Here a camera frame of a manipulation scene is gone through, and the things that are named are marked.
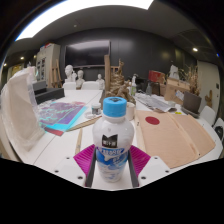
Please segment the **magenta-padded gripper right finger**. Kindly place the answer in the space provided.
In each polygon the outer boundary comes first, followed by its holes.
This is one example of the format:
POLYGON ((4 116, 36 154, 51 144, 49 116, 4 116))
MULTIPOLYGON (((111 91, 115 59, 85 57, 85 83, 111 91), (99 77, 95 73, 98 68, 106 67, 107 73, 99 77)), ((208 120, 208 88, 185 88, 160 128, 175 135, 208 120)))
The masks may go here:
POLYGON ((170 174, 170 168, 159 156, 149 156, 132 146, 128 152, 132 186, 143 187, 170 174))

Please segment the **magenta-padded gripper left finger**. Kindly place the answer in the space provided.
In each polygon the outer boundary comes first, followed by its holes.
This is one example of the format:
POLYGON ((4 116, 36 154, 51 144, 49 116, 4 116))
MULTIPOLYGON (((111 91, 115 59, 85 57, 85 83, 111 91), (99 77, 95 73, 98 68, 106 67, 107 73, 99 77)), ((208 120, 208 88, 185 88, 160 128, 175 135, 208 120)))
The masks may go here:
POLYGON ((95 172, 95 145, 90 145, 73 157, 64 158, 53 172, 76 185, 91 187, 95 172))

